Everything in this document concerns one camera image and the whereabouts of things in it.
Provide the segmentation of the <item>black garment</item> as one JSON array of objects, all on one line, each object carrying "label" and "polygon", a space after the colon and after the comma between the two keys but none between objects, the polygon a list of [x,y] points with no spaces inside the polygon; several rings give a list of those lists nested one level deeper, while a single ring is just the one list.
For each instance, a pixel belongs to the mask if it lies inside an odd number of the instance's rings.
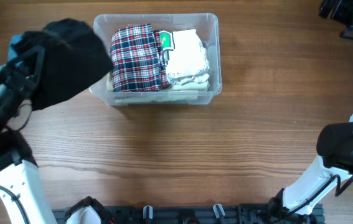
[{"label": "black garment", "polygon": [[103,41],[84,21],[50,22],[42,30],[24,32],[11,48],[20,55],[35,45],[43,46],[45,57],[31,96],[34,111],[73,98],[113,69]]}]

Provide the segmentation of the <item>red plaid shirt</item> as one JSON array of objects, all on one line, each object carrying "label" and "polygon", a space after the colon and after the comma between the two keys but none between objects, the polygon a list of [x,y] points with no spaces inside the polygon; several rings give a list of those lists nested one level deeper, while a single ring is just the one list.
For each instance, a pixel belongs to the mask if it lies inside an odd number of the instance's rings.
[{"label": "red plaid shirt", "polygon": [[160,31],[151,24],[117,30],[111,37],[110,56],[114,92],[161,91],[169,87]]}]

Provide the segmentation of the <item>white printed t-shirt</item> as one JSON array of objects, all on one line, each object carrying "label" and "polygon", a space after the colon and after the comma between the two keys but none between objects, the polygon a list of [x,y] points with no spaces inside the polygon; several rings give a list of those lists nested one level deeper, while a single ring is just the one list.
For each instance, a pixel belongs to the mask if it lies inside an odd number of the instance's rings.
[{"label": "white printed t-shirt", "polygon": [[195,29],[159,32],[166,80],[172,85],[204,83],[210,78],[207,49]]}]

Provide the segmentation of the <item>cream cloth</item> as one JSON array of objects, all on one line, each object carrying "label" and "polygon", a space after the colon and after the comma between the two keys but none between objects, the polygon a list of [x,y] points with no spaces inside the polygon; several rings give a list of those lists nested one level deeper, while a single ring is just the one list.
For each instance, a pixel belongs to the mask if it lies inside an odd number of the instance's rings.
[{"label": "cream cloth", "polygon": [[115,100],[118,104],[143,104],[143,103],[165,103],[177,101],[189,101],[198,99],[197,93],[209,90],[210,82],[202,83],[188,82],[183,85],[172,84],[165,90],[154,92],[147,96],[126,96]]}]

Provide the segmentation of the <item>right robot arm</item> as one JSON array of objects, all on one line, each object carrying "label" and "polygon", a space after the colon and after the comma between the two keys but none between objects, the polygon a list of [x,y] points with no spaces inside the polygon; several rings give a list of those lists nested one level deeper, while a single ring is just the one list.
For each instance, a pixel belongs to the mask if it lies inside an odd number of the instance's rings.
[{"label": "right robot arm", "polygon": [[[353,40],[353,0],[323,0],[319,16],[346,26],[339,36]],[[353,183],[353,114],[347,123],[328,124],[319,134],[317,156],[300,178],[266,205],[265,223],[309,223],[330,191],[340,196]]]}]

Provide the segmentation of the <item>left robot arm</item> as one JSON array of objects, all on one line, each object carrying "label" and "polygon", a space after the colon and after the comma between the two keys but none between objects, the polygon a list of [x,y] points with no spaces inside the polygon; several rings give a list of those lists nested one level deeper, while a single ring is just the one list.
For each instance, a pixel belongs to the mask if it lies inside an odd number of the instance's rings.
[{"label": "left robot arm", "polygon": [[0,68],[0,198],[12,223],[93,223],[92,208],[74,205],[72,211],[51,209],[32,149],[8,122],[40,82],[45,49],[36,45]]}]

